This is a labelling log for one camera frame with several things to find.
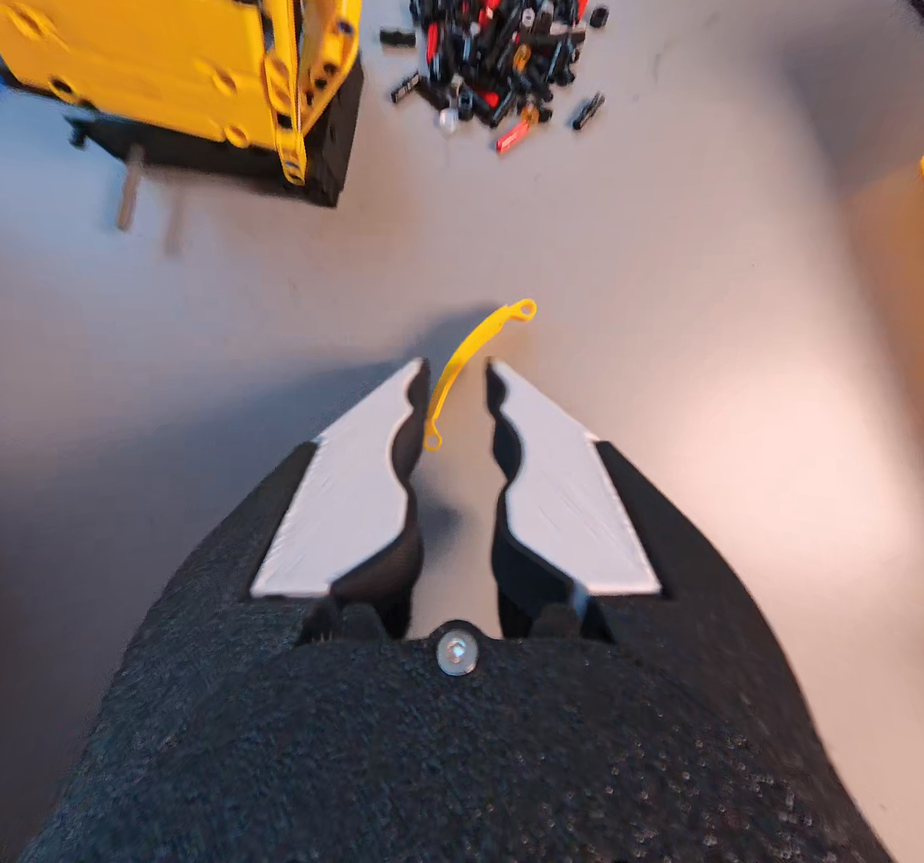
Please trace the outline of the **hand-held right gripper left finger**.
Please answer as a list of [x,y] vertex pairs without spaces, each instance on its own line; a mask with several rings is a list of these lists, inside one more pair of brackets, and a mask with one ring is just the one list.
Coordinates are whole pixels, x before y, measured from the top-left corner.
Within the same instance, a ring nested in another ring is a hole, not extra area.
[[248,583],[256,601],[371,607],[391,638],[410,626],[423,544],[411,476],[431,368],[413,359],[325,427]]

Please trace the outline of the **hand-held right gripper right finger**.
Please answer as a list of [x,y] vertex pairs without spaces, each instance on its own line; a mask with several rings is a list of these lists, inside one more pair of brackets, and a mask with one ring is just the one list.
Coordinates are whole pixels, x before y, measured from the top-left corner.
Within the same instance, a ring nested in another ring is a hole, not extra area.
[[491,542],[502,636],[527,637],[547,607],[585,626],[600,600],[662,596],[601,440],[506,362],[487,363],[486,387],[503,476]]

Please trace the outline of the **yellow curved panel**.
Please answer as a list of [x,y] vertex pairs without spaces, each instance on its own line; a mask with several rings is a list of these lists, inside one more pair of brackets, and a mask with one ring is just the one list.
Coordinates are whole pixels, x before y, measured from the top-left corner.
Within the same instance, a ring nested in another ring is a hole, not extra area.
[[427,407],[423,433],[423,448],[426,451],[435,452],[443,444],[438,420],[456,379],[468,363],[502,332],[504,326],[510,322],[528,323],[536,316],[537,310],[537,303],[532,299],[502,305],[484,318],[457,346],[436,382]]

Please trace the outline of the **pile of small connector pins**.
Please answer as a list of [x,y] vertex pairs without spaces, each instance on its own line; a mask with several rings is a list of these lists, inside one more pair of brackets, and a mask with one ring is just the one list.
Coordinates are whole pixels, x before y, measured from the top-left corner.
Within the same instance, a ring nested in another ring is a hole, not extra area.
[[437,113],[455,107],[460,123],[490,130],[520,118],[553,117],[555,89],[570,86],[588,30],[609,20],[590,0],[410,0],[424,44],[418,95]]

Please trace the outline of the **yellow toy robot model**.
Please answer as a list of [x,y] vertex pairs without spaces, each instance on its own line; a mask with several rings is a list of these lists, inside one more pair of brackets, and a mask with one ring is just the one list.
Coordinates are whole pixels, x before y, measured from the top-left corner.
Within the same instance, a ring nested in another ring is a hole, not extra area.
[[75,146],[336,207],[363,85],[363,0],[1,3],[2,75],[91,111],[70,120]]

